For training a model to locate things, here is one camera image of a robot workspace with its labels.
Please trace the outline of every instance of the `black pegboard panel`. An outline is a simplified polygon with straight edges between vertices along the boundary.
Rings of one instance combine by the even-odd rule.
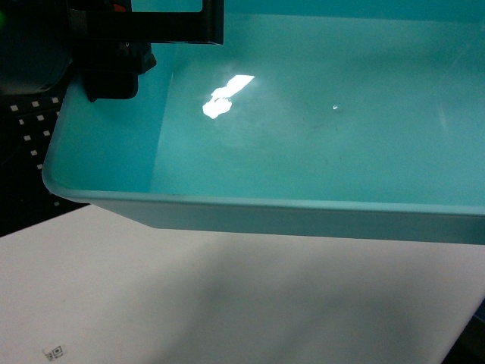
[[[0,97],[0,237],[84,206],[50,194],[42,182],[63,98]]]

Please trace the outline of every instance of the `white table surface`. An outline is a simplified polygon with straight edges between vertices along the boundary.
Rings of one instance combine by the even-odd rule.
[[[439,363],[485,246],[163,231],[88,206],[0,239],[0,362]]]

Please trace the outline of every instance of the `qr code tag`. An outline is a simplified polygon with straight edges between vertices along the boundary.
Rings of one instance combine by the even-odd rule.
[[[65,350],[60,345],[55,349],[49,351],[48,353],[44,351],[45,357],[49,362],[53,362],[54,360],[59,359],[65,353],[66,353]]]

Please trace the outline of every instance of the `teal plastic tray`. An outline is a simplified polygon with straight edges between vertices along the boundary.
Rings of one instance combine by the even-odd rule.
[[[484,18],[227,0],[224,45],[153,45],[136,98],[72,82],[45,184],[157,228],[485,243]]]

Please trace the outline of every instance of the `small sticker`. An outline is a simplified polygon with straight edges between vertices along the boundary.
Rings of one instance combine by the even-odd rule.
[[[59,359],[66,353],[65,349],[62,346],[58,346],[55,349],[49,351],[48,353],[44,350],[44,355],[49,362],[53,362],[56,359]]]

